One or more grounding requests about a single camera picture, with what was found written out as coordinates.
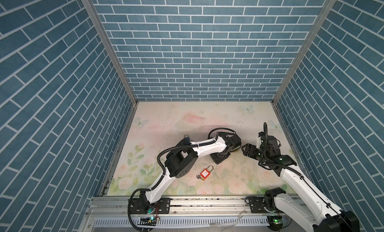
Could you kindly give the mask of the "red safety padlock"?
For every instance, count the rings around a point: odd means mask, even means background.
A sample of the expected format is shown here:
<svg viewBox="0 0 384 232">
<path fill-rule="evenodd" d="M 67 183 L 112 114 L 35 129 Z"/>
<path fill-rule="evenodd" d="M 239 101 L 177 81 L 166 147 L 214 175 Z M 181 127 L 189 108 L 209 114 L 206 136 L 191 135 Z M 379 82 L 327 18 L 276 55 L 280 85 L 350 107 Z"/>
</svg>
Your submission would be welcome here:
<svg viewBox="0 0 384 232">
<path fill-rule="evenodd" d="M 209 175 L 211 174 L 211 172 L 214 170 L 214 167 L 212 165 L 209 165 L 207 168 L 205 168 L 200 174 L 200 179 L 202 179 L 203 181 L 205 181 Z"/>
</svg>

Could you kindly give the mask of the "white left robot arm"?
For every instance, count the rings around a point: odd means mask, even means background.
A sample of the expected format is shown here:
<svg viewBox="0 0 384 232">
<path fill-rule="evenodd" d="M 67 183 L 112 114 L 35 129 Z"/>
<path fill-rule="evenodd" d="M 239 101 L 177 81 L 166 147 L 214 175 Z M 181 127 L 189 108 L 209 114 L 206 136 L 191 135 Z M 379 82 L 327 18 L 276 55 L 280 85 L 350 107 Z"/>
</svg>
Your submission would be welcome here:
<svg viewBox="0 0 384 232">
<path fill-rule="evenodd" d="M 240 149 L 241 138 L 235 131 L 216 133 L 205 141 L 193 142 L 185 137 L 175 147 L 160 152 L 157 162 L 162 169 L 158 179 L 148 189 L 138 189 L 143 207 L 157 203 L 172 182 L 185 176 L 200 157 L 210 156 L 215 164 L 226 160 Z"/>
</svg>

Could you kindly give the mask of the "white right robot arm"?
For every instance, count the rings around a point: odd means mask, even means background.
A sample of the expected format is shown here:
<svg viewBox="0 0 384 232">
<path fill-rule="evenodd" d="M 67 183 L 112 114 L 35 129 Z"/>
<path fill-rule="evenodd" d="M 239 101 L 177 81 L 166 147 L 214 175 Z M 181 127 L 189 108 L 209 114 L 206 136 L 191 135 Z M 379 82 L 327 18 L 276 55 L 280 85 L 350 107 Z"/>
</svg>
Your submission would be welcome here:
<svg viewBox="0 0 384 232">
<path fill-rule="evenodd" d="M 264 194 L 264 208 L 270 213 L 283 212 L 307 232 L 358 232 L 360 221 L 352 211 L 344 211 L 325 196 L 301 171 L 289 156 L 280 153 L 279 140 L 262 136 L 259 147 L 241 147 L 246 157 L 255 159 L 259 166 L 274 172 L 289 184 L 304 202 L 302 206 L 280 188 Z"/>
</svg>

